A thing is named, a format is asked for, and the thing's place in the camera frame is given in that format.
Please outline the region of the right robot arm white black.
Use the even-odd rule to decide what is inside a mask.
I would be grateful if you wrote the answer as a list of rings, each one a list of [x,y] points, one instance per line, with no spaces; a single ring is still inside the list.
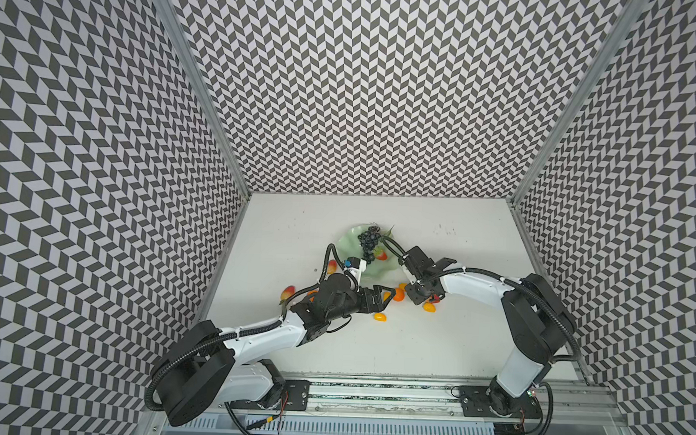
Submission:
[[[520,400],[555,364],[580,359],[576,319],[541,275],[514,279],[459,267],[455,259],[435,261],[419,247],[404,252],[398,262],[409,280],[406,294],[414,304],[460,295],[505,314],[514,348],[485,390],[489,410],[498,417],[515,414],[522,407]]]

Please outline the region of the green wavy glass bowl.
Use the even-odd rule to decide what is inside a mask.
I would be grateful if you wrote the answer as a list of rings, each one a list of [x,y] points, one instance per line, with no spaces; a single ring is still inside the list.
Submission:
[[[336,243],[337,253],[341,259],[348,259],[349,257],[358,257],[362,259],[362,249],[360,248],[358,235],[360,235],[362,231],[366,231],[366,229],[370,225],[378,224],[373,222],[364,225],[358,225],[357,227],[352,227],[351,229],[349,229],[349,231],[347,231],[347,233],[341,236],[341,238]],[[396,270],[399,267],[398,258],[395,254],[393,254],[393,251],[396,250],[395,244],[389,243],[388,245],[385,245],[385,242],[383,242],[383,238],[385,236],[393,238],[393,234],[391,233],[393,232],[393,229],[388,228],[387,230],[385,230],[380,225],[378,226],[381,229],[381,241],[375,250],[381,249],[385,251],[385,253],[387,253],[388,255],[388,259],[386,261],[374,260],[371,264],[367,265],[367,271],[365,271],[363,275],[371,278],[378,278],[380,276],[383,276],[387,272]]]

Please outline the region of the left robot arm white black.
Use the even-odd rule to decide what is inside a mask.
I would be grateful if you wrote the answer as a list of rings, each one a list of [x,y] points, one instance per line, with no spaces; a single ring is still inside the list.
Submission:
[[[144,390],[147,409],[183,426],[221,397],[267,408],[280,399],[284,380],[267,356],[326,335],[334,320],[380,314],[397,291],[361,287],[351,274],[332,274],[293,294],[276,318],[250,327],[221,329],[210,320],[192,327],[155,361]]]

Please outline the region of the dark grape bunch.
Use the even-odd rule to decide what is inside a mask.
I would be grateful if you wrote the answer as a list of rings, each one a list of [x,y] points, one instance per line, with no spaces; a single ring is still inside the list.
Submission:
[[[367,264],[375,260],[375,249],[381,241],[381,229],[378,225],[370,225],[366,231],[358,235],[360,248],[362,249],[362,259]]]

